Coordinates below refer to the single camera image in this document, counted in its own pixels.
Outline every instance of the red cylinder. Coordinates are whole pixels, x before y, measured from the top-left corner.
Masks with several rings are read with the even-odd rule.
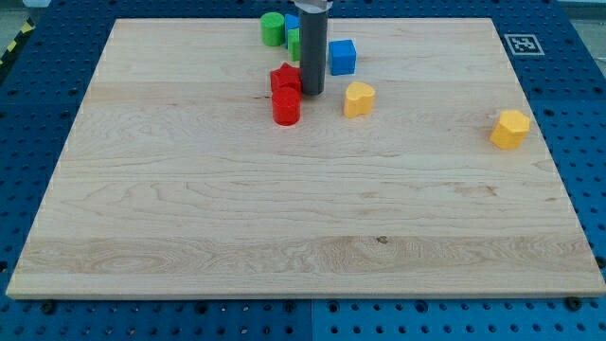
[[[274,121],[283,126],[293,125],[301,116],[301,95],[291,87],[281,87],[272,95]]]

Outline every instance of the green block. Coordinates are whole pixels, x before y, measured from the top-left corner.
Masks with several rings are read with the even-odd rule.
[[[284,16],[277,12],[267,12],[261,16],[261,38],[268,46],[284,44]]]
[[[296,62],[301,59],[301,38],[298,28],[288,30],[288,52],[291,55],[291,61]]]

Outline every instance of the blue perforated panel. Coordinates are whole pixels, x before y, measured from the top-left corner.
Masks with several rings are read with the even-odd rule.
[[[55,0],[0,87],[0,290],[117,17],[259,17],[281,0]],[[549,0],[347,0],[334,17],[490,17],[534,34],[544,56],[513,56],[594,252],[606,256],[606,81]],[[0,340],[606,338],[606,299],[491,301],[15,302]]]

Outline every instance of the yellow pentagon block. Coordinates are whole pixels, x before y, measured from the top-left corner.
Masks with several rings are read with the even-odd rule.
[[[375,93],[372,86],[354,81],[345,92],[343,114],[348,118],[354,118],[360,114],[370,114],[375,101]]]
[[[501,113],[490,134],[490,141],[503,150],[514,150],[530,130],[530,118],[517,110],[506,110]]]

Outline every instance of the blue cube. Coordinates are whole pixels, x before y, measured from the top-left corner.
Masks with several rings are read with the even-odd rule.
[[[329,65],[332,76],[353,74],[356,70],[356,48],[353,41],[330,42]]]
[[[288,31],[291,29],[299,28],[299,17],[292,14],[284,15],[284,37],[285,40],[284,47],[288,48]]]

